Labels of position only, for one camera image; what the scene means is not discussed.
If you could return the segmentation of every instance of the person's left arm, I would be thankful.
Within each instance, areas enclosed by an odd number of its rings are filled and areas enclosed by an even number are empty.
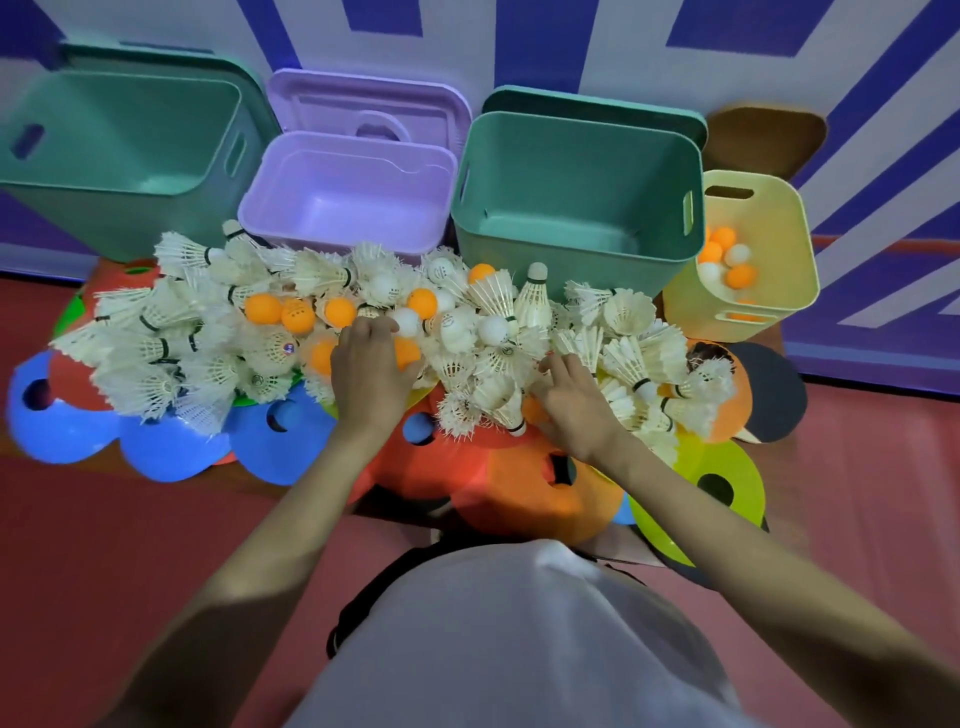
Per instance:
[[[420,370],[396,367],[387,317],[334,350],[340,420],[317,461],[148,652],[100,728],[229,726],[293,614],[350,488],[403,415]]]

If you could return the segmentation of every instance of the person's left hand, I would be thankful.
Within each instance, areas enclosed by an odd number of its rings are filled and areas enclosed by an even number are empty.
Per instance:
[[[340,411],[338,429],[376,453],[407,409],[422,360],[401,371],[396,365],[396,321],[389,316],[357,318],[340,334],[330,357],[333,394]]]

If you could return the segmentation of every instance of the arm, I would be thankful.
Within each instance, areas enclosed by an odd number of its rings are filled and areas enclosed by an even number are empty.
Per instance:
[[[612,415],[576,356],[534,393],[544,431],[641,503],[739,615],[851,724],[948,725],[960,678],[915,636],[664,465]]]
[[[396,323],[358,319],[332,356],[340,410],[326,448],[148,652],[103,728],[229,726],[293,614],[353,481],[399,422],[420,365],[396,367]]]

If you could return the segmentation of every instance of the person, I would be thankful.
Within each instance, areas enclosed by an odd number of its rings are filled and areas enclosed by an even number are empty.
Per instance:
[[[98,726],[230,725],[351,484],[403,416],[420,364],[396,367],[393,330],[387,317],[344,329],[332,356],[340,420],[327,447],[168,627]],[[552,379],[533,388],[552,421],[546,436],[621,484],[850,724],[956,724],[960,679],[926,645],[663,465],[576,356],[541,366]],[[455,550],[377,591],[364,619],[331,637],[336,657],[291,728],[757,725],[676,608],[558,542]]]

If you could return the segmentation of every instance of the black pants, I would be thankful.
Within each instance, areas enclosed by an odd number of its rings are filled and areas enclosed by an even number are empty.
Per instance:
[[[376,600],[387,591],[387,588],[391,584],[397,581],[407,571],[412,571],[421,564],[430,561],[430,559],[444,556],[447,553],[462,551],[465,548],[489,546],[491,544],[520,544],[523,543],[523,541],[525,540],[485,536],[482,533],[451,533],[444,534],[436,544],[411,548],[396,559],[389,567],[375,576],[373,581],[360,590],[360,594],[355,596],[353,600],[344,607],[340,613],[340,621],[337,622],[337,626],[330,631],[330,636],[326,639],[326,656],[331,660],[333,659],[337,654],[337,650],[340,649],[340,646],[344,643],[344,640],[353,634],[354,630],[370,615],[370,609],[372,609]],[[596,563],[595,557],[583,551],[576,549],[571,550],[581,558]],[[609,564],[607,564],[607,566],[609,569],[613,569]],[[639,581],[639,579],[626,571],[620,571],[620,573],[625,573],[632,579]]]

